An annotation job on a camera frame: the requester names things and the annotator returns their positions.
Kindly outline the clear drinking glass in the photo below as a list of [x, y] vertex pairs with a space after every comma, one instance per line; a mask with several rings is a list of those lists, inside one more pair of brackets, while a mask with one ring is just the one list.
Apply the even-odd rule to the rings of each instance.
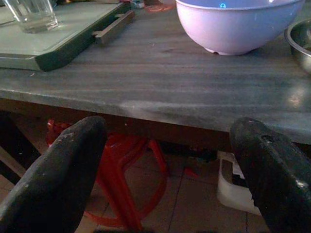
[[39, 33], [58, 27], [54, 0], [2, 0], [25, 33]]

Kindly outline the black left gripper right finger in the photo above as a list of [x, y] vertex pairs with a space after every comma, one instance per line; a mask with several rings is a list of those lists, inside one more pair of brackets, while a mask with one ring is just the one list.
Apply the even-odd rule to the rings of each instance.
[[271, 233], [311, 233], [311, 159], [291, 140], [244, 117], [230, 128], [235, 158]]

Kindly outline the white plastic object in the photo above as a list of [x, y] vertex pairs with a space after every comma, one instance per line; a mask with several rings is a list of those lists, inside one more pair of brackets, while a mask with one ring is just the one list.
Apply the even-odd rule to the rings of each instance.
[[233, 182], [235, 176], [237, 176], [238, 180], [244, 179], [234, 154], [218, 151], [217, 157], [220, 162], [217, 190], [219, 202], [224, 206], [260, 216], [260, 210], [254, 205], [248, 187]]

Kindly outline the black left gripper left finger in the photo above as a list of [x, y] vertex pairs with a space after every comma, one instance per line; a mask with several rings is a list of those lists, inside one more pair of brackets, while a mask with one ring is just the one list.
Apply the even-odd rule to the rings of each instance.
[[0, 204], [0, 233], [75, 233], [106, 140], [100, 116], [65, 129]]

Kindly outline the red round coaster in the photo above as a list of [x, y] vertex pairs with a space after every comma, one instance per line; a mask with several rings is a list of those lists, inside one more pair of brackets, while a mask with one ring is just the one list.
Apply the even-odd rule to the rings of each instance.
[[145, 10], [150, 13], [158, 13], [172, 10], [175, 7], [175, 4], [156, 4], [146, 6]]

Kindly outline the stainless steel bowl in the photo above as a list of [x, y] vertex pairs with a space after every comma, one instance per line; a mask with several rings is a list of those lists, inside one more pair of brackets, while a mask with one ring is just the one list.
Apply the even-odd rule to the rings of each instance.
[[293, 60], [311, 76], [311, 18], [290, 25], [284, 37], [290, 45]]

